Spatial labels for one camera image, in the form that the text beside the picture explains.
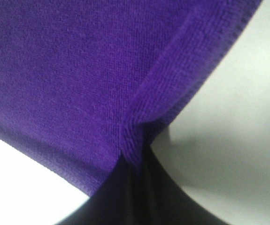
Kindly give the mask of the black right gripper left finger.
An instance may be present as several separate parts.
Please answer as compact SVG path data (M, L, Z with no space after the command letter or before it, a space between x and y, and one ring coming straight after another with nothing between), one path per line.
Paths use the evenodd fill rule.
M118 161L100 188L60 225L143 225L141 182L131 166Z

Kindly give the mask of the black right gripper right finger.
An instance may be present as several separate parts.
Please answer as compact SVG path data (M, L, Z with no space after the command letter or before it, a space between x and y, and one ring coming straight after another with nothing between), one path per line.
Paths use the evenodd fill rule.
M201 207L173 181L149 146L144 149L144 184L150 224L219 224L218 217Z

